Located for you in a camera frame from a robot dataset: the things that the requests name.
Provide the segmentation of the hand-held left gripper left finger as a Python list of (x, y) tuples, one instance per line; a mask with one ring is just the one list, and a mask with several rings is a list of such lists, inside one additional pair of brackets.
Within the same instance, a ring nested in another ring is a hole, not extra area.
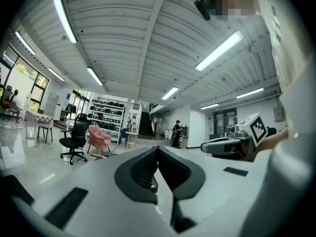
[(174, 237), (143, 181), (157, 168), (156, 146), (89, 162), (53, 185), (32, 209), (71, 237)]

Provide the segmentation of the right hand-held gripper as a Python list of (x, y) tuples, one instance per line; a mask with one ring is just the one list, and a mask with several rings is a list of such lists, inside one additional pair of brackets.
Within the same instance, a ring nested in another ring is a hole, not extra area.
[(201, 144), (202, 152), (212, 155), (231, 155), (240, 152), (245, 161), (254, 161), (256, 148), (268, 132), (259, 113), (252, 114), (235, 125), (227, 137), (219, 137)]

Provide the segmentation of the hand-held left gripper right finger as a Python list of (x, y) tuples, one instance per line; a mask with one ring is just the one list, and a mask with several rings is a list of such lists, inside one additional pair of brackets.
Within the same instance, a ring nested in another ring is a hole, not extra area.
[(172, 183), (172, 221), (159, 237), (244, 237), (247, 216), (263, 185), (269, 153), (254, 162), (158, 147), (158, 167)]

